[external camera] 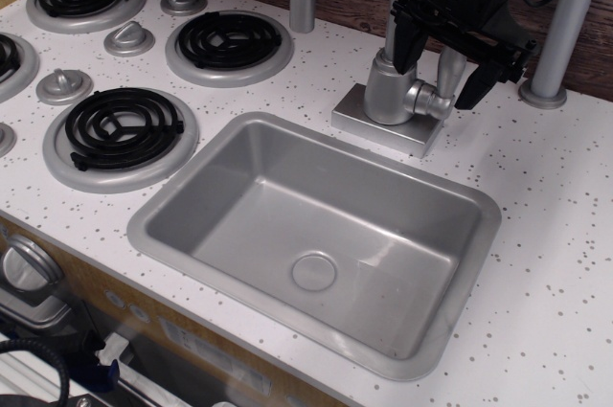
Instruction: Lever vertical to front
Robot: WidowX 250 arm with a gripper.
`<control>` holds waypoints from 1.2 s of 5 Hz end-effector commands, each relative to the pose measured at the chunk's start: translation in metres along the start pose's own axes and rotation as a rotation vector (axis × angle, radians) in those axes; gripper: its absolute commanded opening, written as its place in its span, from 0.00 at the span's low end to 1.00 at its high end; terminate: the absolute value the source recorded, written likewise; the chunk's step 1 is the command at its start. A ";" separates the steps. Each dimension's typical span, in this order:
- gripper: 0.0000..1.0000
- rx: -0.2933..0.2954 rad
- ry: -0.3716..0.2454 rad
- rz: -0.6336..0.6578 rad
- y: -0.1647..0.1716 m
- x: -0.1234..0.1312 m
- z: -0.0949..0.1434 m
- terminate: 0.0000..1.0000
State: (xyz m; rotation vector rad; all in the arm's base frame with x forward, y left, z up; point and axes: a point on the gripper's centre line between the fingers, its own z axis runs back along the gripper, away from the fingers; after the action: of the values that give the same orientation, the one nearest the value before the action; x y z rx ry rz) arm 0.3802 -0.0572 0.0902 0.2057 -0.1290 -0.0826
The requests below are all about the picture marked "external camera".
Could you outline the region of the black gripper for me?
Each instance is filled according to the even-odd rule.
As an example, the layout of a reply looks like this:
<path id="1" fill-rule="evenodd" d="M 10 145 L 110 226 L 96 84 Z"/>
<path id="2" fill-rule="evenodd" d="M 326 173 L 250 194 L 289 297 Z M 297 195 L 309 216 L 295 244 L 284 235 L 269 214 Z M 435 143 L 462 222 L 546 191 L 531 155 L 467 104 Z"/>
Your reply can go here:
<path id="1" fill-rule="evenodd" d="M 395 65 L 415 65 L 428 38 L 479 64 L 456 109 L 473 109 L 490 91 L 491 68 L 501 69 L 500 82 L 518 81 L 535 54 L 535 40 L 511 16 L 509 0 L 396 0 L 392 16 Z"/>

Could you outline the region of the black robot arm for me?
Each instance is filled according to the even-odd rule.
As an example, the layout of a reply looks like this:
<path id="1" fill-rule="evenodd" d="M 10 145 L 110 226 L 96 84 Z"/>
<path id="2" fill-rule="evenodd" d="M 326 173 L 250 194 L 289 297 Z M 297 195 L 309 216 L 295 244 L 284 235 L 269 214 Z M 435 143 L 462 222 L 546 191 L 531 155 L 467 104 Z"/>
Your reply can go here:
<path id="1" fill-rule="evenodd" d="M 418 61 L 428 38 L 460 53 L 478 67 L 468 77 L 455 106 L 468 110 L 498 82 L 517 82 L 537 41 L 511 16 L 509 0 L 396 0 L 394 58 L 404 74 Z"/>

